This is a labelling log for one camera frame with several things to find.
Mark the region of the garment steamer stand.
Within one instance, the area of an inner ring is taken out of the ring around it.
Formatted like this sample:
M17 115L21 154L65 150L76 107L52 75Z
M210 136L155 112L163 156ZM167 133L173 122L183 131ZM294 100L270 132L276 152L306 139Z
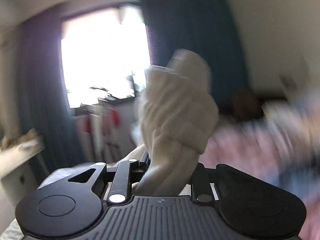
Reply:
M86 109L93 111L90 116L93 133L87 132L92 144L93 159L97 162L114 163L117 154L121 152L120 146L116 142L117 128L112 128L110 134L103 135L101 125L103 114L108 112L108 108L113 109L112 105L118 103L119 98L112 95L104 87L91 86L87 90L93 103L91 105L82 103L80 108L84 113Z

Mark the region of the white zip-up jacket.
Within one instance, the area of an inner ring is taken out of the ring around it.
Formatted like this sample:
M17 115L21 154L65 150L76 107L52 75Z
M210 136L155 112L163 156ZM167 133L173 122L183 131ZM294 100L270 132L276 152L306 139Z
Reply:
M150 166L133 194L177 196L189 182L219 120L209 93L210 68L200 55L178 49L166 67L145 71L146 88L135 101L140 143L124 160L145 151Z

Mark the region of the left blue curtain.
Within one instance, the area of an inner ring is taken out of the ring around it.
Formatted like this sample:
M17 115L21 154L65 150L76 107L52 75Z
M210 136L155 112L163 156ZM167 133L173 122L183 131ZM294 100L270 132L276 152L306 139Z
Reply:
M22 129L34 128L43 137L49 171L84 163L63 79L59 10L30 18L20 30L17 84Z

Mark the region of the red cloth on stand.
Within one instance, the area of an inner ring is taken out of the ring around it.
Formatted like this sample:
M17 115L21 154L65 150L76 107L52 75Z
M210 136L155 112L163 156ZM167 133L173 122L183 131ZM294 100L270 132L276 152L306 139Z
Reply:
M117 128L120 126L120 114L115 109L108 108L108 112L103 114L102 118L102 133L107 135L111 133L112 128ZM93 133L93 124L91 122L91 115L93 111L86 109L86 119L84 124L84 131L88 133Z

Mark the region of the wall power socket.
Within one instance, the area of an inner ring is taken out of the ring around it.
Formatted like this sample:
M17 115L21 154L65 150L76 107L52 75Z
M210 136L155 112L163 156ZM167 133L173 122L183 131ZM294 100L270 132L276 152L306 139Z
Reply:
M297 84L292 77L281 75L279 79L285 90L297 90Z

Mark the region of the brown paper bag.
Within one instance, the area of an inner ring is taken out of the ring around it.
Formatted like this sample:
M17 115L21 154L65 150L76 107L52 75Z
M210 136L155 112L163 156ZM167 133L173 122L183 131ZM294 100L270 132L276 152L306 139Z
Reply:
M232 98L233 115L238 121L258 119L262 108L257 97L251 90L241 90Z

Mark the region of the white dressing table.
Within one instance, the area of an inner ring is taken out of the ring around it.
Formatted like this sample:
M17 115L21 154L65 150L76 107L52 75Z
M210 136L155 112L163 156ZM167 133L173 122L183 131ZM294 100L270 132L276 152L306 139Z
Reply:
M35 129L16 140L1 141L1 212L14 215L16 204L38 187L29 162L44 150Z

